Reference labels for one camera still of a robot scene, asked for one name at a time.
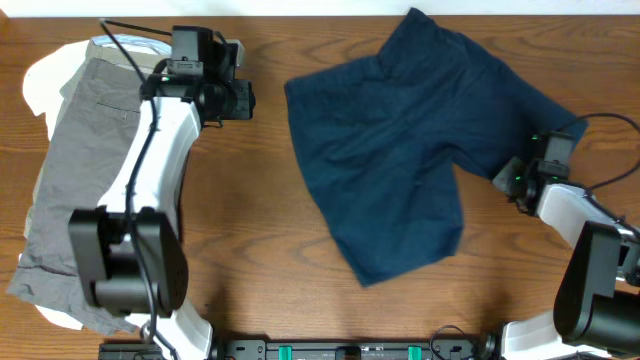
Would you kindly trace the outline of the navy blue shorts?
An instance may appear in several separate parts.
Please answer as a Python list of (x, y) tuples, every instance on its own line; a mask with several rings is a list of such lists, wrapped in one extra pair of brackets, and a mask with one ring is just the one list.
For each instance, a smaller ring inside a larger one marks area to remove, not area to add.
[(454, 168), (490, 179), (536, 135), (586, 126), (465, 35), (411, 9), (380, 51), (289, 80), (306, 186), (357, 280), (452, 256), (464, 228)]

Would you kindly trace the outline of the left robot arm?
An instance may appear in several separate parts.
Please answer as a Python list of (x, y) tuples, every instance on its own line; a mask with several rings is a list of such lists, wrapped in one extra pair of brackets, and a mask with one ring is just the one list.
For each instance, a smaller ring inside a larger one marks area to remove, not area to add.
[(176, 25), (171, 53), (141, 74), (139, 125), (114, 182), (68, 231), (86, 302), (140, 330), (112, 345), (119, 359), (222, 359), (214, 326), (187, 298), (179, 203), (188, 156), (209, 122), (252, 118), (252, 84), (236, 76), (244, 46), (212, 29)]

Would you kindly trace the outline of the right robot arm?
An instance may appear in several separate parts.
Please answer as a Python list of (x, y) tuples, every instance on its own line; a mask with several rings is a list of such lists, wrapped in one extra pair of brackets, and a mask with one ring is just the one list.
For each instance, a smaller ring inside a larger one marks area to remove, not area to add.
[(494, 178), (518, 210), (539, 218), (573, 253), (552, 311), (510, 322), (487, 339), (497, 359), (608, 359), (639, 354), (639, 297), (617, 289), (639, 284), (639, 231), (615, 217), (585, 187), (570, 183), (573, 138), (533, 139), (528, 163), (518, 158)]

